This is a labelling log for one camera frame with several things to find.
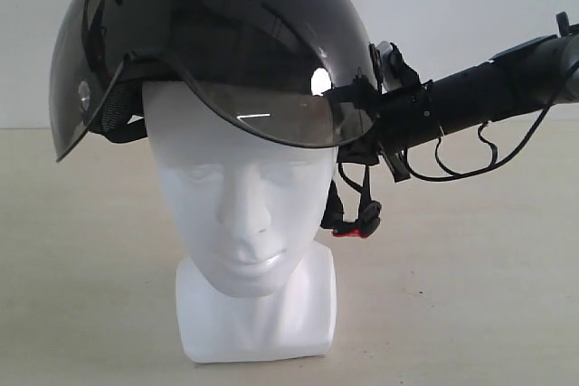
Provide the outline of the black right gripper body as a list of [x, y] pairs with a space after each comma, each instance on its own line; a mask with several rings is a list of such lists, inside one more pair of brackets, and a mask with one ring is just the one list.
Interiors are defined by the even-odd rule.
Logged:
[[411, 175], [401, 153], [428, 123], [423, 114], [428, 107], [427, 85], [406, 63], [396, 44], [380, 42], [371, 47], [371, 54], [381, 80], [375, 123], [363, 137], [343, 147], [343, 162], [374, 166], [384, 161], [395, 181], [405, 181]]

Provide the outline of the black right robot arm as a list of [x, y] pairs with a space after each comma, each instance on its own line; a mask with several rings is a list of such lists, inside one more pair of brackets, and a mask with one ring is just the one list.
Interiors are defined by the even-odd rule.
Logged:
[[339, 150], [341, 164], [385, 162], [395, 181], [410, 178], [408, 151], [464, 129], [578, 100], [578, 26], [567, 13], [558, 32], [500, 52], [477, 66], [423, 81], [392, 42], [378, 46], [387, 92], [368, 133]]

